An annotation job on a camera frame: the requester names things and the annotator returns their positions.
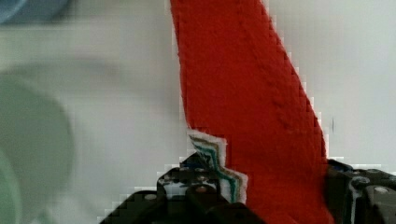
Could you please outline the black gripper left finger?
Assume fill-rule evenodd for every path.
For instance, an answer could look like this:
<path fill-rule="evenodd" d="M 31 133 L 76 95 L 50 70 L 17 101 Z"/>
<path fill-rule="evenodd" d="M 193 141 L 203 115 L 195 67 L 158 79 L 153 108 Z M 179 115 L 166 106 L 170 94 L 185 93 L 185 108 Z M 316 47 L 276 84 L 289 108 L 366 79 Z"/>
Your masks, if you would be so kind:
<path fill-rule="evenodd" d="M 219 176 L 193 154 L 160 176 L 155 190 L 141 190 L 99 224 L 265 224 L 242 203 L 222 195 Z"/>

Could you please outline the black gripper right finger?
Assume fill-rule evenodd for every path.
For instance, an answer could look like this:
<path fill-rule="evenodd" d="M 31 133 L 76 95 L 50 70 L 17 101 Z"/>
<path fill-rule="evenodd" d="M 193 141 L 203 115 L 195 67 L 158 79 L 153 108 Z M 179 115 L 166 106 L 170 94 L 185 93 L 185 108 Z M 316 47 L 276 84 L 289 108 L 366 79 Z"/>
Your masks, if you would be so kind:
<path fill-rule="evenodd" d="M 396 177 L 328 160 L 326 204 L 335 224 L 396 224 Z"/>

